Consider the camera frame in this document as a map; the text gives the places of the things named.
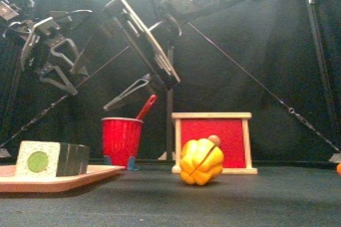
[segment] red cup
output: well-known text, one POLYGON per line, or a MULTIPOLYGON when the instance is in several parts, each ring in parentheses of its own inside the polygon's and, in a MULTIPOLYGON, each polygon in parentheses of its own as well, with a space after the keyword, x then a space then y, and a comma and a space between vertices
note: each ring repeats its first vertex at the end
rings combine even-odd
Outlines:
POLYGON ((106 117, 102 122, 102 152, 112 165, 128 166, 136 157, 140 143, 142 121, 133 118, 106 117))

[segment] black backdrop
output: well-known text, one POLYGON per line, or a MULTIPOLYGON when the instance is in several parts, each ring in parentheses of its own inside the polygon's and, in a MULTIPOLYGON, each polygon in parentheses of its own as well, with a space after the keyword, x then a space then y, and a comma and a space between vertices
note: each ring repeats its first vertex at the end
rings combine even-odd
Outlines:
MULTIPOLYGON (((46 18, 50 10, 92 10, 86 24, 66 35, 82 49, 102 22, 101 9, 110 0, 34 0, 33 9, 25 8, 25 0, 9 1, 38 19, 46 18)), ((150 0, 126 1, 150 26, 157 21, 150 0)), ((255 160, 327 160, 334 152, 277 99, 339 145, 339 0, 319 0, 316 11, 326 72, 320 71, 316 61, 304 0, 244 1, 191 21, 191 25, 181 27, 181 36, 175 42, 173 67, 180 84, 172 92, 172 110, 251 112, 249 142, 255 160), (330 91, 322 83, 324 80, 331 85, 330 91)), ((101 52, 88 66, 89 73, 124 47, 120 36, 102 42, 101 52)), ((19 49, 10 40, 0 40, 1 141, 64 95, 58 89, 41 84, 29 69, 23 72, 17 69, 19 49)), ((77 95, 61 101, 5 147, 15 154, 22 139, 54 140, 85 144, 92 157, 100 157, 101 118, 134 117, 142 103, 110 113, 102 112, 102 105, 145 72, 138 58, 124 51, 78 87, 77 95)), ((154 159, 165 151, 165 102, 165 94, 160 94, 145 118, 138 158, 154 159)))

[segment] wooden box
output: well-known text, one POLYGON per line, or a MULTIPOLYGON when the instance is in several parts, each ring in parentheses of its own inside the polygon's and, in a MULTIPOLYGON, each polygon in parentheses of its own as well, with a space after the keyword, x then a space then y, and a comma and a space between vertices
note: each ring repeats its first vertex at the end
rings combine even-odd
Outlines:
POLYGON ((248 125, 249 113, 172 113, 175 128, 175 166, 179 173, 180 149, 191 139, 216 135, 223 152, 221 174, 256 174, 251 167, 248 125))

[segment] small box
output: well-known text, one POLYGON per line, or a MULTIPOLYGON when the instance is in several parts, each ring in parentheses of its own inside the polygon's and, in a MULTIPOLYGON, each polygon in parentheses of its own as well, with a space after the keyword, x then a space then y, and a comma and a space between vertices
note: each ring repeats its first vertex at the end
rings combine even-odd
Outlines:
POLYGON ((57 177, 86 173, 89 148, 80 144, 23 140, 19 144, 15 176, 57 177))
POLYGON ((249 113, 172 113, 175 127, 175 166, 179 173, 179 155, 183 145, 191 139, 216 135, 223 152, 221 174, 256 174, 251 167, 248 126, 249 113))

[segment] wooden tray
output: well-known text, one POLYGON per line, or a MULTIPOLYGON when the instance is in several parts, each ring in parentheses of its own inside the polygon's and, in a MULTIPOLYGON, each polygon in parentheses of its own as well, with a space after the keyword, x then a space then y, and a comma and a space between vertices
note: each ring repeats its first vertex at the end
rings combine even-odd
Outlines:
POLYGON ((121 166, 88 165, 86 174, 49 178, 15 177, 14 165, 0 166, 0 192, 61 192, 118 173, 121 166))

